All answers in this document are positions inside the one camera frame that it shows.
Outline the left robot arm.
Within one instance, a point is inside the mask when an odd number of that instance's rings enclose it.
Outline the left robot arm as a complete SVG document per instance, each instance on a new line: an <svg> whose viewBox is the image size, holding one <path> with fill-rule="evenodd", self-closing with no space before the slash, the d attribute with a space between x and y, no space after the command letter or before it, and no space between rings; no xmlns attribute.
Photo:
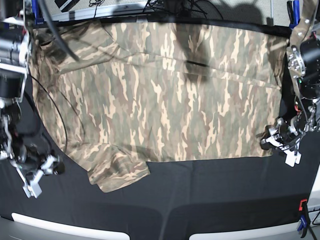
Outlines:
<svg viewBox="0 0 320 240"><path fill-rule="evenodd" d="M286 49L287 68L295 95L295 116L279 117L260 140L262 149L286 155L290 167L301 160L300 142L308 132L320 130L320 2L305 0L298 24Z"/></svg>

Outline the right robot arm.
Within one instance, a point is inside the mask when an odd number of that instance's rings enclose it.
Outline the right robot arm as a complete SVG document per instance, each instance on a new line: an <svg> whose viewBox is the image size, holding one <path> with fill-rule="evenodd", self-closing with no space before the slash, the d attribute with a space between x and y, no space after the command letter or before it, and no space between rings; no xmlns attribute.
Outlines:
<svg viewBox="0 0 320 240"><path fill-rule="evenodd" d="M32 27L37 4L23 0L22 8L14 12L15 1L0 2L0 160L9 162L23 182L28 198L42 193L40 180L44 176L59 175L65 170L60 157L53 151L48 138L41 133L41 120L31 132L19 133L21 103L26 100L34 114L36 106L25 92L30 77L29 59L32 54Z"/></svg>

